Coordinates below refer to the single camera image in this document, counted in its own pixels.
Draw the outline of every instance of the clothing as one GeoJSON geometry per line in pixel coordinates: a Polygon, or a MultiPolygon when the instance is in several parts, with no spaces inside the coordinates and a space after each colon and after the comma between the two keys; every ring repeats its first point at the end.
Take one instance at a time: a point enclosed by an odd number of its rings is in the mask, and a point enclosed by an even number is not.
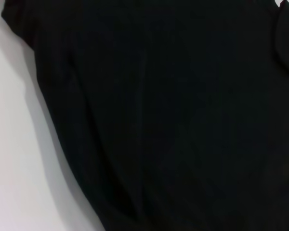
{"type": "Polygon", "coordinates": [[[7,0],[106,231],[289,231],[289,3],[7,0]]]}

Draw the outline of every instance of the black fabric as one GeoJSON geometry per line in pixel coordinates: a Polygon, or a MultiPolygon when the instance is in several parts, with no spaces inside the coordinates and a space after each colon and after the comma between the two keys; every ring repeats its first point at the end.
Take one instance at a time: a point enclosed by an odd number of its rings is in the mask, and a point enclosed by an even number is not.
{"type": "Polygon", "coordinates": [[[7,0],[106,231],[289,231],[289,3],[7,0]]]}

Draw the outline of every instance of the white wall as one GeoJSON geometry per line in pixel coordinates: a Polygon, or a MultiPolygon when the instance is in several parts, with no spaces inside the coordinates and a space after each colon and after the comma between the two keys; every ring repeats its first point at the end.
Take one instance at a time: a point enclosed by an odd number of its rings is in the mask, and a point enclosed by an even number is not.
{"type": "Polygon", "coordinates": [[[62,153],[33,52],[0,18],[0,231],[102,230],[62,153]]]}

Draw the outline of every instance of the white background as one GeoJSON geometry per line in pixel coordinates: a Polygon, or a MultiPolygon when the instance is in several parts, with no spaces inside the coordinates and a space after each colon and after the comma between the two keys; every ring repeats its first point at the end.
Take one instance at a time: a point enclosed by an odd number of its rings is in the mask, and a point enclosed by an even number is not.
{"type": "Polygon", "coordinates": [[[64,158],[33,51],[0,18],[0,231],[102,230],[64,158]]]}

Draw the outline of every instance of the black t-shirt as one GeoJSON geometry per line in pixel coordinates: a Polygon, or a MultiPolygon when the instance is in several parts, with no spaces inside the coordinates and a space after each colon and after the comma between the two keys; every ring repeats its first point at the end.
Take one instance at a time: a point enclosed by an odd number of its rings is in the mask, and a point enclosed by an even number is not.
{"type": "Polygon", "coordinates": [[[106,231],[289,231],[289,3],[6,0],[106,231]]]}

